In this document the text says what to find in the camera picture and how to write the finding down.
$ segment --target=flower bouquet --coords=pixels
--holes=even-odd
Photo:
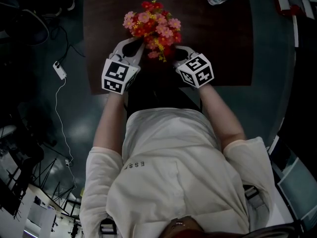
[[[172,54],[174,43],[181,42],[180,21],[163,10],[163,5],[156,0],[142,3],[145,12],[128,12],[123,26],[130,30],[134,37],[144,37],[149,58],[157,58],[166,62]]]

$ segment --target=white t-shirt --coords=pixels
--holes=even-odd
[[[143,110],[127,122],[122,158],[93,147],[80,220],[98,238],[113,217],[123,238],[157,238],[170,220],[192,216],[206,232],[249,232],[243,184],[254,185],[272,212],[274,179],[260,137],[221,153],[210,122],[194,110]]]

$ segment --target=dark wooden table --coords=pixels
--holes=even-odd
[[[101,88],[105,60],[120,41],[131,37],[122,26],[123,18],[128,11],[143,11],[143,1],[146,0],[85,0],[84,39],[92,94],[106,92]],[[215,76],[212,85],[251,85],[253,30],[249,0],[229,0],[217,6],[207,0],[157,1],[181,21],[181,45],[203,53],[211,61]],[[144,56],[140,66],[142,70],[134,84],[188,86],[170,63]]]

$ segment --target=desk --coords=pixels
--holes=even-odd
[[[105,93],[101,88],[105,60],[118,42],[130,37],[122,26],[125,13],[142,11],[143,1],[84,0],[85,54],[92,94]],[[181,20],[181,45],[203,53],[211,61],[213,85],[251,85],[253,31],[249,0],[229,0],[217,6],[207,0],[157,1]],[[140,66],[139,80],[146,78],[152,87],[188,86],[171,64],[143,57]]]

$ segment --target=floor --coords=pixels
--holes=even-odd
[[[252,86],[217,87],[217,91],[241,121],[248,138],[261,136],[269,146],[284,117],[292,84],[294,66],[294,35],[290,20],[277,14],[273,0],[250,0],[254,29],[254,71]],[[76,8],[61,17],[61,25],[68,39],[78,50],[84,52],[83,0],[77,0]],[[57,140],[55,150],[68,156],[61,133],[61,124],[55,113],[55,93],[63,84],[53,63],[65,50],[63,33],[56,40],[32,49],[33,66],[38,87],[35,98],[21,104],[21,113],[36,106],[53,121],[50,137]],[[58,93],[57,110],[63,121],[67,142],[74,156],[71,168],[77,188],[73,194],[79,197],[85,184],[85,164],[106,96],[92,96],[85,68],[85,59],[70,50],[62,64],[67,73],[67,83]],[[184,90],[197,104],[197,92]],[[45,191],[53,194],[60,182],[63,191],[73,184],[72,175],[65,160],[55,152],[43,148],[48,165],[55,157],[57,161],[46,182]]]

